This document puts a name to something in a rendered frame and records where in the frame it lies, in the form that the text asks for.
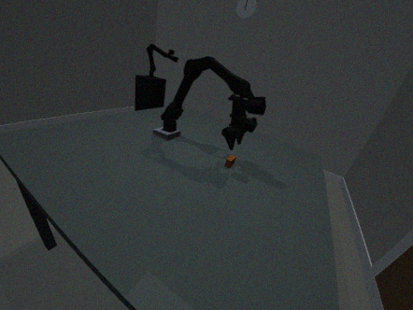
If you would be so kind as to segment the orange block with dark square face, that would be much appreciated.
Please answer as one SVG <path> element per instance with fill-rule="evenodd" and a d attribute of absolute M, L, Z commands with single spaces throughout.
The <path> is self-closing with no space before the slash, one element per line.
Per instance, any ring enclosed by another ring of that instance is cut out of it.
<path fill-rule="evenodd" d="M 230 168 L 235 163 L 236 156 L 231 155 L 229 158 L 226 159 L 225 167 Z"/>

